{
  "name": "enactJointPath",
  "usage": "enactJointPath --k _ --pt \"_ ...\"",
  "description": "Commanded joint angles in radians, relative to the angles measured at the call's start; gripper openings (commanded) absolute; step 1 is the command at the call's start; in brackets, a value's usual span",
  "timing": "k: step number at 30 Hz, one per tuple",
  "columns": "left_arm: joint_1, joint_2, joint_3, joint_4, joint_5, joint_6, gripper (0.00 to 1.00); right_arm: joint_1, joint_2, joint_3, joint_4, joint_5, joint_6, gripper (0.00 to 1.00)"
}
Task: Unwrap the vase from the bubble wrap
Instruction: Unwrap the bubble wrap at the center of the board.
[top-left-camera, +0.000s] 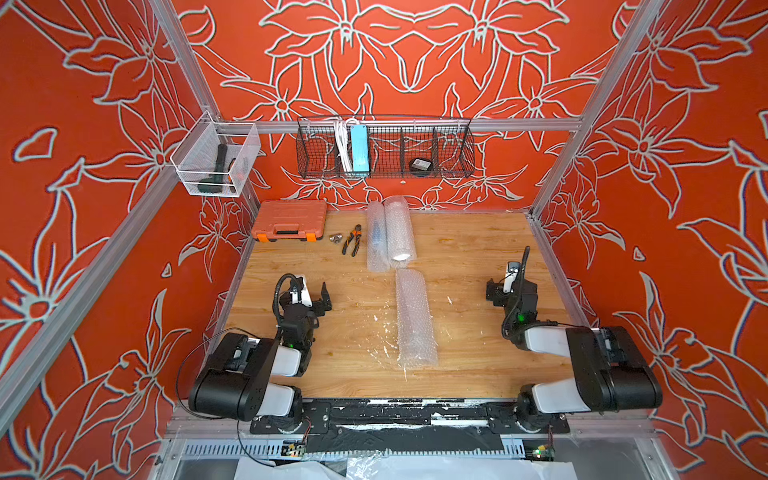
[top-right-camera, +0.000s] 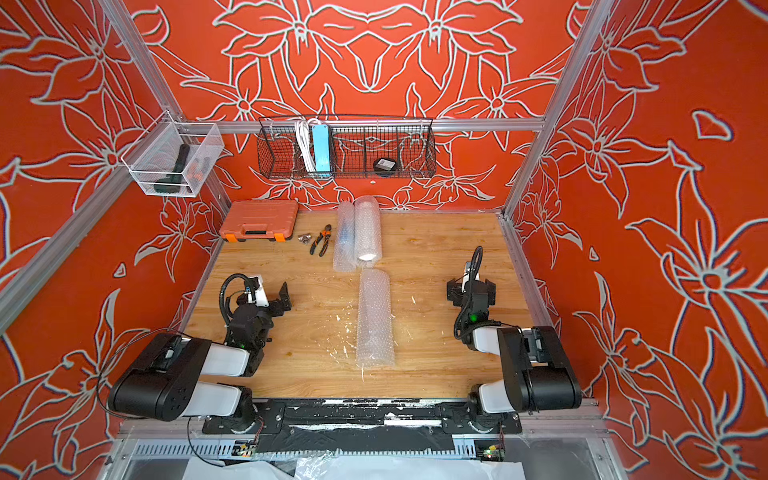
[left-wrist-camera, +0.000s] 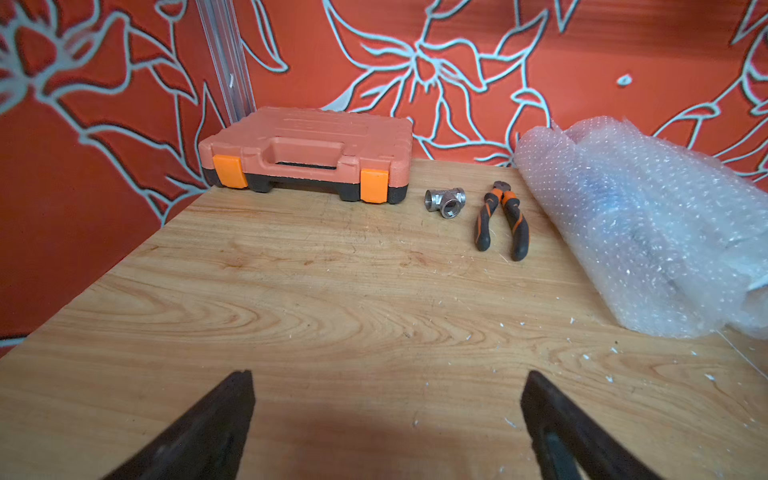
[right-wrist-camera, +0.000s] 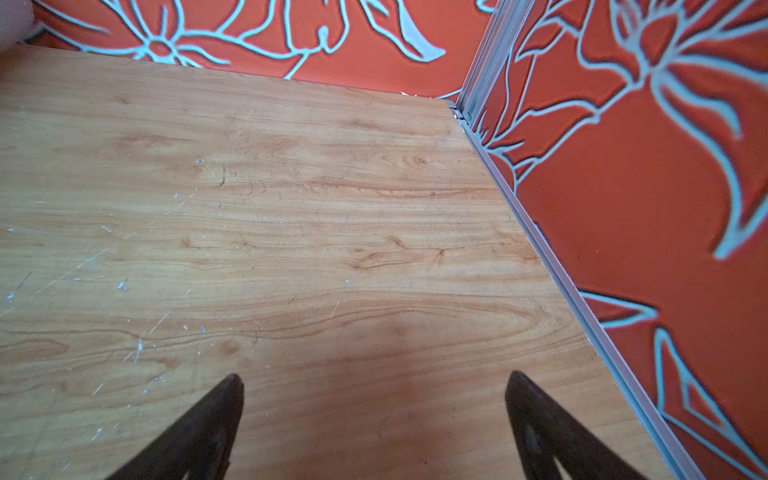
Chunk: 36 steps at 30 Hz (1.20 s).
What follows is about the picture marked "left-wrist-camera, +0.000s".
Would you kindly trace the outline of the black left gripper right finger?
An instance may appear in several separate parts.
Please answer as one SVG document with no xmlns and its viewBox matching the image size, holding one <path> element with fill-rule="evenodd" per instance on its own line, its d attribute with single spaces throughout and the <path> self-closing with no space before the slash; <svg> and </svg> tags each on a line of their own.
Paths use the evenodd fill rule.
<svg viewBox="0 0 768 480">
<path fill-rule="evenodd" d="M 520 406 L 544 479 L 657 479 L 541 372 L 528 373 Z"/>
</svg>

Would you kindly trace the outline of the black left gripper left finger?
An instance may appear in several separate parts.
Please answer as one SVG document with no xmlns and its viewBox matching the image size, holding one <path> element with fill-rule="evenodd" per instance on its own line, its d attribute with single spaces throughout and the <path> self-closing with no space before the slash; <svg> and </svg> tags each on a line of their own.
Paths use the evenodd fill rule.
<svg viewBox="0 0 768 480">
<path fill-rule="evenodd" d="M 252 372 L 234 371 L 108 479 L 234 479 L 256 397 Z"/>
</svg>

